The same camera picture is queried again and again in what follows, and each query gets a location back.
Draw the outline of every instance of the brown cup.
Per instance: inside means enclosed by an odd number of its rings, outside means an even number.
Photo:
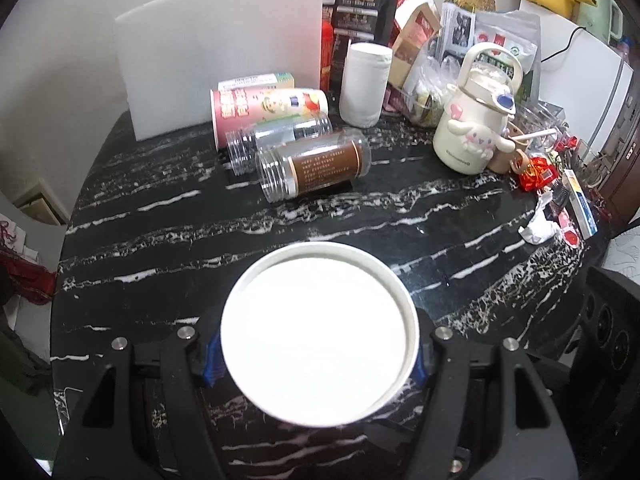
[[[515,126],[513,123],[508,124],[508,137],[517,137],[523,135],[522,130]],[[525,155],[525,150],[529,146],[528,140],[514,140],[516,149],[511,153],[504,153],[500,150],[495,150],[494,156],[489,161],[487,167],[494,173],[506,174],[509,170],[512,170],[515,174],[522,174],[527,171],[527,168],[531,164],[529,157]]]

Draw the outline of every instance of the white wall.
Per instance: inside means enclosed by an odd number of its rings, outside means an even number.
[[[0,29],[0,190],[42,179],[70,213],[126,110],[111,25],[151,0],[20,0]],[[498,10],[519,0],[496,0]]]

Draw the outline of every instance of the round white container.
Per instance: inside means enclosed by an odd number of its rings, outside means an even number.
[[[414,368],[418,319],[398,277],[371,254],[303,242],[255,262],[220,325],[240,390],[279,420],[327,428],[369,416]]]
[[[340,117],[359,128],[380,118],[393,51],[375,43],[351,43],[344,61]]]

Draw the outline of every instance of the marble tabletop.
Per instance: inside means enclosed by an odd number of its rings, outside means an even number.
[[[366,177],[271,205],[255,175],[235,177],[215,152],[210,124],[136,142],[123,114],[82,187],[59,266],[51,360],[61,427],[116,336],[161,340],[208,308],[222,311],[249,265],[293,242],[369,251],[418,309],[471,339],[512,336],[535,350],[572,331],[580,305],[565,304],[565,293],[590,244],[526,244],[518,228],[535,195],[508,176],[451,171],[433,151],[433,133],[403,118],[383,116],[364,133]],[[173,470],[159,383],[150,380],[147,392],[160,462]],[[422,409],[413,381],[369,420],[333,430],[265,416],[228,376],[202,399],[229,471],[255,479],[309,478],[310,467],[317,478],[392,478],[399,458],[368,442],[364,424],[412,430]]]

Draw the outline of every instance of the silver bolt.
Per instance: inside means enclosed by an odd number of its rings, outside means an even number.
[[[191,339],[196,335],[196,329],[193,326],[181,326],[178,329],[178,337],[180,339]]]
[[[447,341],[453,337],[453,330],[447,326],[439,326],[436,329],[436,337],[443,341]]]
[[[450,473],[459,473],[462,471],[462,462],[458,459],[452,460],[451,465],[449,466]]]
[[[504,346],[509,352],[513,352],[520,347],[517,339],[513,337],[508,337],[502,342],[502,346]]]
[[[126,337],[117,337],[113,341],[111,341],[111,348],[114,350],[124,350],[127,347],[127,338]]]

